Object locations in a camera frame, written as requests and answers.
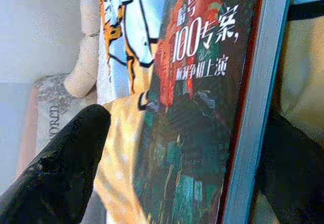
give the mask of yellow cloth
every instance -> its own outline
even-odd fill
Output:
[[[287,22],[274,105],[324,147],[324,16]]]
[[[146,96],[141,93],[104,105],[111,113],[111,125],[94,185],[115,223],[146,223],[132,185],[145,115],[139,103],[146,104]]]

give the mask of book cover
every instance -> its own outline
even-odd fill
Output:
[[[255,2],[166,0],[133,176],[148,223],[216,223]]]

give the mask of book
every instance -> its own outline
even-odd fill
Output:
[[[241,222],[224,217],[237,197],[228,194],[232,168],[244,162],[236,150],[244,144],[238,134],[251,93],[248,80],[261,62],[255,56],[259,28],[265,27],[262,9],[254,15],[256,2],[166,0],[133,176],[149,224],[246,221],[243,214]],[[252,28],[258,28],[255,36]],[[264,90],[267,100],[269,88]],[[250,196],[253,186],[248,191]],[[250,201],[242,203],[248,211]]]

